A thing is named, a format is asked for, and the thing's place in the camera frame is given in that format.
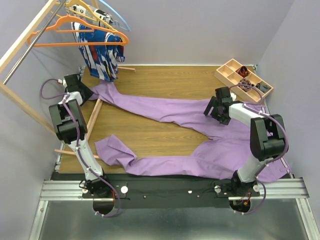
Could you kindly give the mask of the purple trousers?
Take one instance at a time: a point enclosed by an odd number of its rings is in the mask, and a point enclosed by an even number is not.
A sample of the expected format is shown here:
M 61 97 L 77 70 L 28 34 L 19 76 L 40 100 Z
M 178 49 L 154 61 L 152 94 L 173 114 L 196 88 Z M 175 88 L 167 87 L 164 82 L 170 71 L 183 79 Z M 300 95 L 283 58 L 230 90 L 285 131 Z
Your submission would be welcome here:
M 120 93 L 112 82 L 92 88 L 110 113 L 98 122 L 108 136 L 95 142 L 98 157 L 136 176 L 187 175 L 230 179 L 251 155 L 250 128 L 204 115 L 209 99 Z

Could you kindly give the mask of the orange plastic hanger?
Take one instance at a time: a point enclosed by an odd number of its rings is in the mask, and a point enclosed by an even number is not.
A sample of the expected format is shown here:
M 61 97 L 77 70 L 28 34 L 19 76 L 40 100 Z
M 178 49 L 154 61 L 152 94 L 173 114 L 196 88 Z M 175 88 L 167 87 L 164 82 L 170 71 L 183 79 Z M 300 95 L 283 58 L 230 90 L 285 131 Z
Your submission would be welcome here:
M 72 33 L 74 42 L 37 43 L 44 32 Z M 31 33 L 27 43 L 32 47 L 70 47 L 70 46 L 125 46 L 129 38 L 122 32 L 89 24 L 85 20 L 65 15 L 60 17 L 54 25 Z

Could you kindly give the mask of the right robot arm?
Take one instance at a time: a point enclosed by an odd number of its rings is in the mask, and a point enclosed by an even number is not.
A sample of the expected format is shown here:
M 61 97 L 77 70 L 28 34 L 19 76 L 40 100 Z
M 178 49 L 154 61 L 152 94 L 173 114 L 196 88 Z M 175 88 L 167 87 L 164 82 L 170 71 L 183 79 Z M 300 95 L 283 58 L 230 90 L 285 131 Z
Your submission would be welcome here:
M 245 195 L 260 180 L 259 175 L 267 165 L 281 159 L 289 149 L 282 116 L 268 115 L 234 100 L 229 87 L 215 90 L 215 96 L 210 99 L 203 114 L 210 115 L 223 125 L 237 120 L 250 127 L 251 154 L 244 166 L 233 173 L 227 185 L 233 196 Z

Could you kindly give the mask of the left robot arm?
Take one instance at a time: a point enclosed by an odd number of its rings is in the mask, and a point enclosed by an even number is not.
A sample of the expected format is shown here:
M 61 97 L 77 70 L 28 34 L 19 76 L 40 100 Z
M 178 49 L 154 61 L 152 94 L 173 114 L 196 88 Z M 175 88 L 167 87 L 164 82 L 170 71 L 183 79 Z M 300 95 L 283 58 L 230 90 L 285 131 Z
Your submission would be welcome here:
M 64 86 L 62 100 L 48 107 L 57 138 L 72 149 L 83 168 L 85 192 L 100 198 L 107 197 L 112 189 L 102 166 L 89 146 L 88 128 L 81 106 L 93 92 L 81 81 L 79 74 L 66 75 L 57 82 Z

